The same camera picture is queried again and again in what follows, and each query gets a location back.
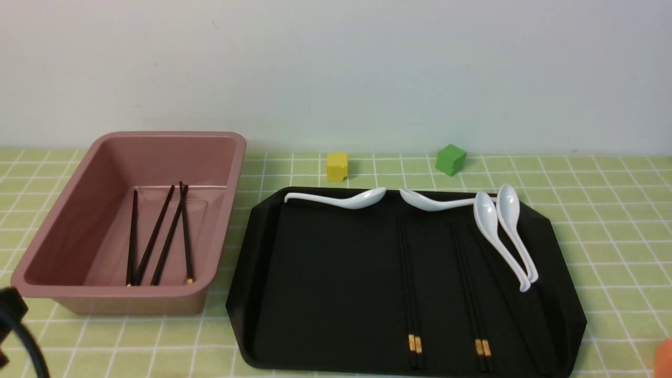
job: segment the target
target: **white ceramic spoon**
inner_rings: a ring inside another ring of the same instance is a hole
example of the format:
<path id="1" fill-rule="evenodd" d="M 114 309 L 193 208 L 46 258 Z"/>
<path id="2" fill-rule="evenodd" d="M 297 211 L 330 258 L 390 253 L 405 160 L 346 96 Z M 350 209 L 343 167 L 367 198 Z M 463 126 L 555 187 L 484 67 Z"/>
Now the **white ceramic spoon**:
<path id="1" fill-rule="evenodd" d="M 537 272 L 537 267 L 530 257 L 528 249 L 525 248 L 523 240 L 518 234 L 518 217 L 520 216 L 520 201 L 518 200 L 518 195 L 515 193 L 513 186 L 511 185 L 502 185 L 497 193 L 497 218 L 502 224 L 504 232 L 509 236 L 509 239 L 515 245 L 515 248 L 520 254 L 520 258 L 525 264 L 525 270 L 528 272 L 528 279 L 530 283 L 537 281 L 539 278 L 539 273 Z"/>
<path id="2" fill-rule="evenodd" d="M 306 200 L 306 201 L 330 204 L 332 206 L 338 206 L 344 209 L 357 210 L 367 206 L 371 206 L 374 203 L 378 202 L 385 195 L 386 191 L 387 188 L 375 188 L 359 193 L 356 196 L 343 199 L 316 196 L 314 194 L 305 194 L 305 193 L 287 193 L 287 195 L 285 196 L 285 202 L 287 202 L 292 198 L 295 198 L 298 200 Z"/>
<path id="3" fill-rule="evenodd" d="M 478 230 L 485 236 L 490 244 L 495 247 L 499 254 L 504 258 L 504 261 L 509 265 L 515 276 L 520 282 L 520 291 L 525 292 L 530 289 L 530 280 L 523 271 L 523 268 L 518 265 L 511 252 L 507 250 L 502 241 L 497 235 L 497 211 L 495 204 L 490 196 L 485 192 L 478 192 L 476 194 L 476 202 L 474 202 L 474 218 L 476 219 L 476 226 Z"/>
<path id="4" fill-rule="evenodd" d="M 466 198 L 464 200 L 434 201 L 431 198 L 408 189 L 399 189 L 399 194 L 401 194 L 401 198 L 403 198 L 407 204 L 424 211 L 441 211 L 454 209 L 460 206 L 470 206 L 474 204 L 474 201 L 476 200 L 475 198 Z"/>

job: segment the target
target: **pink plastic bin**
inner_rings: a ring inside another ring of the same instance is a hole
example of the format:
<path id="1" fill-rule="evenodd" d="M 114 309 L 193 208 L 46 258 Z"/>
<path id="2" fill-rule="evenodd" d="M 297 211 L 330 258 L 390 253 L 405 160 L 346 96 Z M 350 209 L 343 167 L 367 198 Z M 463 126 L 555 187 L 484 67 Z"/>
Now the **pink plastic bin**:
<path id="1" fill-rule="evenodd" d="M 203 310 L 218 270 L 245 139 L 235 133 L 112 133 L 98 139 L 54 203 L 11 277 L 24 297 L 78 314 L 186 315 Z M 179 202 L 176 188 L 142 286 L 126 286 L 133 190 L 137 262 L 170 185 L 190 186 L 187 215 L 195 282 L 187 285 L 178 227 L 159 286 L 148 286 Z"/>

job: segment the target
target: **spoon handle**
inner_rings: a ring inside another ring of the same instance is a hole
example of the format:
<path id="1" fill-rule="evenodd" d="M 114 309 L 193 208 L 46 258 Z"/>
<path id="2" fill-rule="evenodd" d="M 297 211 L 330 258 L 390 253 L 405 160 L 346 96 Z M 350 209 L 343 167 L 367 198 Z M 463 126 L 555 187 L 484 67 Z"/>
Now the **spoon handle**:
<path id="1" fill-rule="evenodd" d="M 464 200 L 452 200 L 441 202 L 442 210 L 454 209 L 461 206 L 471 206 L 476 202 L 475 198 L 466 198 Z"/>
<path id="2" fill-rule="evenodd" d="M 343 200 L 340 200 L 338 198 L 316 196 L 315 194 L 305 194 L 305 193 L 287 193 L 287 195 L 285 196 L 285 202 L 293 198 L 297 200 L 306 200 L 324 204 L 332 204 L 334 206 L 341 206 L 343 204 Z"/>
<path id="3" fill-rule="evenodd" d="M 520 282 L 520 291 L 521 292 L 526 292 L 527 290 L 530 289 L 530 280 L 528 280 L 528 276 L 525 274 L 523 271 L 523 268 L 520 267 L 517 261 L 515 261 L 515 258 L 511 255 L 511 252 L 504 246 L 504 244 L 501 242 L 501 240 L 496 239 L 492 240 L 489 237 L 486 237 L 490 244 L 495 247 L 495 249 L 499 252 L 499 254 L 504 258 L 504 261 L 509 265 L 513 273 L 515 274 L 516 278 L 518 278 L 518 281 Z"/>
<path id="4" fill-rule="evenodd" d="M 530 283 L 536 282 L 539 279 L 539 272 L 537 272 L 537 267 L 534 264 L 534 261 L 532 261 L 532 257 L 530 256 L 528 249 L 525 247 L 525 244 L 523 244 L 523 240 L 520 238 L 520 234 L 518 234 L 518 231 L 513 230 L 509 234 L 509 237 L 515 245 L 515 248 L 518 250 L 518 254 L 523 260 L 523 264 L 525 264 L 525 270 L 528 272 L 528 279 L 530 280 Z"/>

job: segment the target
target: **black chopstick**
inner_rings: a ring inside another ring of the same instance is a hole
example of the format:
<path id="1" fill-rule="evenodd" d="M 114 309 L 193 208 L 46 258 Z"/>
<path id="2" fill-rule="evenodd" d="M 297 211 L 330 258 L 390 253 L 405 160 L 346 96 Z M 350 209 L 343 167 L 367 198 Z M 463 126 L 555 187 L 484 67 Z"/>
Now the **black chopstick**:
<path id="1" fill-rule="evenodd" d="M 130 237 L 128 240 L 128 263 L 126 264 L 126 286 L 133 286 L 133 269 L 138 249 L 138 191 L 133 190 L 133 210 L 130 215 Z"/>
<path id="2" fill-rule="evenodd" d="M 142 255 L 142 260 L 140 265 L 138 265 L 138 270 L 135 274 L 135 286 L 140 286 L 142 284 L 142 278 L 144 278 L 144 272 L 147 270 L 147 264 L 149 263 L 149 258 L 152 256 L 152 251 L 154 250 L 154 245 L 157 242 L 157 237 L 159 236 L 159 230 L 161 229 L 161 223 L 163 223 L 163 218 L 166 215 L 166 210 L 168 209 L 168 204 L 170 203 L 171 198 L 173 197 L 173 192 L 175 191 L 175 185 L 171 185 L 170 190 L 168 190 L 168 195 L 166 196 L 165 201 L 163 201 L 163 207 L 159 213 L 159 218 L 157 223 L 154 225 L 154 231 L 149 237 L 149 242 L 147 243 L 147 248 L 144 249 L 144 254 Z"/>
<path id="3" fill-rule="evenodd" d="M 413 266 L 409 255 L 408 241 L 406 239 L 406 227 L 402 219 L 397 220 L 397 237 L 401 252 L 401 265 L 404 284 L 404 297 L 407 312 L 408 344 L 410 363 L 413 369 L 423 369 L 425 366 L 420 337 L 420 318 L 417 313 L 417 300 L 415 298 L 415 283 L 413 279 Z"/>
<path id="4" fill-rule="evenodd" d="M 406 329 L 409 339 L 409 364 L 412 369 L 417 368 L 418 357 L 415 352 L 415 333 L 413 325 L 413 313 L 411 311 L 411 294 L 409 288 L 409 277 L 407 274 L 407 257 L 406 257 L 406 238 L 404 236 L 403 222 L 399 219 L 397 221 L 397 240 L 399 244 L 399 260 L 401 263 L 401 278 L 404 287 L 404 305 L 406 307 Z"/>
<path id="5" fill-rule="evenodd" d="M 159 262 L 157 262 L 157 267 L 154 270 L 154 276 L 152 276 L 152 281 L 150 285 L 156 286 L 161 281 L 161 275 L 163 274 L 163 268 L 166 265 L 166 260 L 168 259 L 168 251 L 170 250 L 170 245 L 173 243 L 173 237 L 175 236 L 175 229 L 177 229 L 177 221 L 179 220 L 180 214 L 182 214 L 182 207 L 184 206 L 184 199 L 187 197 L 187 192 L 189 187 L 184 188 L 183 194 L 180 196 L 179 203 L 177 204 L 177 210 L 175 210 L 175 216 L 173 217 L 173 222 L 170 224 L 168 229 L 168 236 L 166 236 L 166 241 L 163 244 L 163 249 L 161 250 L 161 255 L 159 256 Z"/>
<path id="6" fill-rule="evenodd" d="M 462 242 L 460 232 L 467 232 L 463 228 L 455 227 L 455 242 L 460 245 Z M 478 356 L 478 364 L 482 372 L 493 372 L 492 352 L 490 349 L 490 342 L 485 330 L 485 320 L 480 313 L 478 306 L 478 295 L 474 284 L 470 279 L 469 273 L 472 272 L 469 266 L 468 258 L 463 254 L 462 248 L 456 248 L 458 256 L 458 263 L 462 271 L 462 284 L 464 285 L 464 293 L 467 300 L 467 310 L 471 318 L 472 334 L 474 336 L 474 347 L 476 348 L 476 355 Z"/>
<path id="7" fill-rule="evenodd" d="M 179 182 L 180 198 L 183 198 L 182 204 L 182 230 L 184 232 L 184 258 L 187 266 L 187 285 L 194 283 L 194 265 L 192 264 L 192 238 L 189 235 L 189 220 L 187 218 L 187 190 L 189 186 Z"/>

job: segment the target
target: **table surface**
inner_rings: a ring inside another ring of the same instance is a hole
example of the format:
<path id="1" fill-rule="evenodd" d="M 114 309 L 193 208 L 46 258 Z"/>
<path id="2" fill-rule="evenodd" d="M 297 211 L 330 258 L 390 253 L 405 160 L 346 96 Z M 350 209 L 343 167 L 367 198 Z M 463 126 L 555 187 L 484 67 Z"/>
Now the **table surface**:
<path id="1" fill-rule="evenodd" d="M 9 285 L 82 150 L 0 149 L 0 275 Z M 449 177 L 432 155 L 349 155 L 349 178 L 326 181 L 325 154 L 246 156 L 218 276 L 194 317 L 81 317 L 27 299 L 25 323 L 53 377 L 335 376 L 264 371 L 242 360 L 224 302 L 252 206 L 286 186 L 494 191 L 511 184 L 553 222 L 588 317 L 573 377 L 653 376 L 672 334 L 672 157 L 478 156 Z M 19 342 L 0 377 L 34 377 Z"/>

